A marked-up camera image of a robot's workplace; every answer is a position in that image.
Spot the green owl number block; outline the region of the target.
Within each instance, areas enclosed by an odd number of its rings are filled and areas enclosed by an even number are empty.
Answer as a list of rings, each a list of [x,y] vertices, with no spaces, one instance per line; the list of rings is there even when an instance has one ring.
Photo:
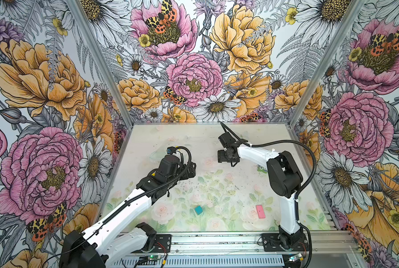
[[[268,173],[268,171],[266,169],[264,169],[262,166],[258,166],[257,171],[261,172],[261,173],[264,173],[264,174]]]

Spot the pink block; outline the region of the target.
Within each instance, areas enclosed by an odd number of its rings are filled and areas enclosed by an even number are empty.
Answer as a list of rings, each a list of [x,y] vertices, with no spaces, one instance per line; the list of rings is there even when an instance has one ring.
[[[265,212],[264,212],[264,208],[263,208],[262,205],[256,205],[256,212],[257,212],[257,215],[258,215],[259,219],[265,219],[266,218],[266,215],[265,215]]]

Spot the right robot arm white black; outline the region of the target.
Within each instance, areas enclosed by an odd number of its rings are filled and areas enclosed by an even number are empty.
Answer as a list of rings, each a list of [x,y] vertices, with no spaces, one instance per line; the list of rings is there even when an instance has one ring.
[[[266,170],[271,189],[280,197],[279,244],[282,249],[292,249],[303,236],[298,210],[303,176],[292,154],[288,151],[278,153],[266,150],[265,145],[252,145],[238,137],[224,123],[220,125],[224,133],[218,140],[224,148],[217,153],[218,162],[234,167],[241,160],[248,160]]]

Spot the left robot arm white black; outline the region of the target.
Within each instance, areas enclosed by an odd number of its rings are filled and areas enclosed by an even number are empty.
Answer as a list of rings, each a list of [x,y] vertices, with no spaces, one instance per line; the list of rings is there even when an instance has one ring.
[[[146,223],[122,231],[181,180],[194,178],[196,164],[184,146],[169,147],[158,168],[140,180],[130,195],[102,220],[64,238],[60,268],[104,268],[136,251],[150,251],[156,231]]]

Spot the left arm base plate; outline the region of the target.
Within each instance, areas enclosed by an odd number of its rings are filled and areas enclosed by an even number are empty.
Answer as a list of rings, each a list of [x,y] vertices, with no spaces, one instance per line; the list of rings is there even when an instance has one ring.
[[[172,244],[171,234],[155,234],[147,238],[145,246],[140,250],[144,253],[168,253]]]

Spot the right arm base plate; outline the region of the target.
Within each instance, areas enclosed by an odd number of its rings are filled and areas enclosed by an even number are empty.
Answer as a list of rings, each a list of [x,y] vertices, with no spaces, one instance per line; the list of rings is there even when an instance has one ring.
[[[258,246],[262,246],[265,252],[307,252],[310,249],[305,234],[302,234],[301,238],[291,245],[288,243],[286,247],[283,246],[278,233],[263,233],[256,243]]]

